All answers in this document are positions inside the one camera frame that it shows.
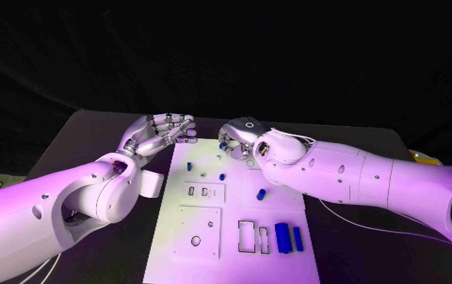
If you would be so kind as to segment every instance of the black backdrop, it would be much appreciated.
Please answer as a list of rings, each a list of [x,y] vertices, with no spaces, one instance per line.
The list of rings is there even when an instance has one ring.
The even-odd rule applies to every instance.
[[[450,0],[0,5],[0,172],[79,108],[391,128],[449,162]]]

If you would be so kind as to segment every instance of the cable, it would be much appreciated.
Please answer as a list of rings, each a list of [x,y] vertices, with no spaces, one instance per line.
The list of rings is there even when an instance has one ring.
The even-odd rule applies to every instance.
[[[52,265],[50,271],[49,271],[47,275],[44,276],[44,279],[41,280],[40,284],[44,284],[44,280],[46,280],[47,277],[50,276],[50,273],[52,273],[52,271],[53,271],[56,262],[57,262],[57,260],[59,260],[59,256],[60,256],[60,253],[57,254],[57,257],[56,257],[54,263],[53,263],[53,265]]]
[[[271,130],[273,130],[274,132],[278,132],[280,134],[287,135],[287,136],[293,136],[293,137],[299,137],[299,138],[304,139],[304,140],[307,141],[307,144],[309,144],[309,145],[312,145],[312,143],[314,142],[314,139],[310,138],[310,137],[307,137],[307,136],[288,134],[288,133],[286,133],[286,132],[278,131],[274,127],[271,127]]]
[[[18,284],[24,284],[24,282],[27,282],[27,280],[33,277],[33,275],[39,272],[39,270],[44,267],[44,265],[47,264],[47,262],[50,261],[50,259],[40,265],[40,267],[34,270],[34,272],[26,277],[26,279],[18,283]]]
[[[352,225],[358,226],[358,227],[364,227],[365,229],[369,229],[369,230],[377,230],[379,232],[388,232],[388,233],[394,233],[394,234],[403,234],[403,235],[413,235],[413,236],[420,236],[420,237],[424,237],[424,238],[429,238],[430,240],[436,240],[442,243],[446,243],[447,245],[452,245],[452,242],[447,242],[446,240],[442,240],[440,238],[436,238],[436,237],[430,237],[427,235],[423,235],[423,234],[416,234],[416,233],[408,233],[408,232],[398,232],[395,230],[382,230],[382,229],[377,229],[374,227],[365,227],[364,225],[359,225],[358,223],[353,223],[352,221],[346,220],[343,217],[340,217],[329,208],[327,206],[325,205],[323,201],[319,199],[323,207],[329,210],[329,212],[338,216],[343,221],[349,222]]]

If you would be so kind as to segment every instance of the robotic arm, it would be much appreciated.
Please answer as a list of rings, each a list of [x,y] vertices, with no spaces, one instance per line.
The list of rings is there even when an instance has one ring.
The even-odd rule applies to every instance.
[[[0,190],[0,282],[121,221],[138,195],[158,196],[163,175],[141,167],[167,145],[197,141],[195,126],[193,116],[143,116],[127,128],[117,152]],[[72,210],[67,219],[62,205]]]
[[[228,147],[231,139],[239,142],[235,148]],[[400,161],[275,129],[265,131],[252,118],[231,120],[218,140],[234,159],[254,156],[273,184],[329,202],[385,208],[452,240],[452,166]]]

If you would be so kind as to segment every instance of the small blue object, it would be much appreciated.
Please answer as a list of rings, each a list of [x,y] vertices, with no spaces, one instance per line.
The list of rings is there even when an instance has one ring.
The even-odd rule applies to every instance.
[[[257,200],[262,200],[262,199],[264,199],[264,195],[265,195],[265,190],[261,189],[261,190],[258,191],[257,196],[255,196]]]
[[[287,223],[274,224],[274,229],[275,229],[277,251],[280,253],[290,253],[293,249],[288,234],[288,224]]]
[[[293,228],[293,235],[294,235],[296,250],[303,251],[301,234],[299,232],[299,227]]]

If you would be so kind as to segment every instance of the table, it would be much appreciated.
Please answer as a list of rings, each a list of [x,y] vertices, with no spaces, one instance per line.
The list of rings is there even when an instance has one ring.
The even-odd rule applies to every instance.
[[[26,180],[89,163],[105,153],[114,152],[122,132],[138,116],[140,114],[86,110],[75,112]],[[199,138],[216,138],[218,129],[226,121],[196,118]],[[398,134],[390,129],[262,123],[287,133],[340,142],[384,157],[413,160]],[[169,147],[156,155],[144,167],[145,170],[167,175],[171,150],[173,147]],[[95,231],[62,253],[46,284],[141,283],[161,195],[154,199],[138,197],[125,219]],[[377,232],[351,225],[325,209],[313,197],[304,197],[304,204],[322,284],[452,281],[449,245],[426,238]],[[340,204],[329,204],[329,207],[362,225],[440,237],[439,233],[387,210]],[[40,283],[53,260],[54,258],[27,283]],[[30,272],[4,284],[18,284]]]

